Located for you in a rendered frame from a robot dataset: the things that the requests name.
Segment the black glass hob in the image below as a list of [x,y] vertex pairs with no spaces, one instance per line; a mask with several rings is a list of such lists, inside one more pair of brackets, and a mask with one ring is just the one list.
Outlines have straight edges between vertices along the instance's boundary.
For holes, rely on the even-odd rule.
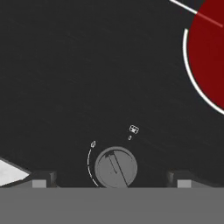
[[136,157],[135,185],[172,170],[224,186],[224,115],[182,53],[202,0],[0,0],[0,157],[90,187],[97,155]]

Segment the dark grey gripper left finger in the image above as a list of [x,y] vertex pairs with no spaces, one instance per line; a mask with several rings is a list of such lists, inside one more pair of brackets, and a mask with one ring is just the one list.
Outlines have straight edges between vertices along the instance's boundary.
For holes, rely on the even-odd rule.
[[57,172],[56,171],[35,171],[27,178],[19,181],[16,187],[25,188],[57,188],[56,183]]

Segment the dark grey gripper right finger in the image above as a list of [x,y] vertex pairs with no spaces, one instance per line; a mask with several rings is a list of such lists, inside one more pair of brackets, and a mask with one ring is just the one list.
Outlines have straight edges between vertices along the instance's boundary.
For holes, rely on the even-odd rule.
[[169,171],[167,173],[168,187],[174,188],[210,188],[216,187],[213,184],[204,179],[198,178],[189,171]]

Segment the grey round stove knob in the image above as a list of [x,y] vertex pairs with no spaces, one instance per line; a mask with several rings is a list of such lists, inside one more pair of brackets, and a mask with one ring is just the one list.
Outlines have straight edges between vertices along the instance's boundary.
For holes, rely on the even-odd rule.
[[127,188],[137,176],[137,160],[129,150],[112,146],[97,156],[94,174],[106,188]]

